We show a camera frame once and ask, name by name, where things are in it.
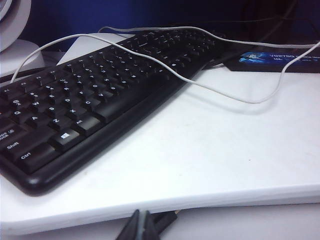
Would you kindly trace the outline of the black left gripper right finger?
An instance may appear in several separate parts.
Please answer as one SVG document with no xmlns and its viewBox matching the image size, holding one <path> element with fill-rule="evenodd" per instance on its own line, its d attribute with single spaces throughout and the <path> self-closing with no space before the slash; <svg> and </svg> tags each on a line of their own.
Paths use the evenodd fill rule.
<svg viewBox="0 0 320 240">
<path fill-rule="evenodd" d="M 145 213 L 144 220 L 144 240 L 160 240 L 155 223 L 149 211 Z"/>
</svg>

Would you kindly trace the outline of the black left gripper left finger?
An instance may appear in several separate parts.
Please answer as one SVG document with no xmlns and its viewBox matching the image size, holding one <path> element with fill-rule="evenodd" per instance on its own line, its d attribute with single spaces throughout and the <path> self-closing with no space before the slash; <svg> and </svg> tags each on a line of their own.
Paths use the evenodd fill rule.
<svg viewBox="0 0 320 240">
<path fill-rule="evenodd" d="M 143 238 L 143 212 L 138 209 L 119 234 L 120 240 L 141 240 Z"/>
</svg>

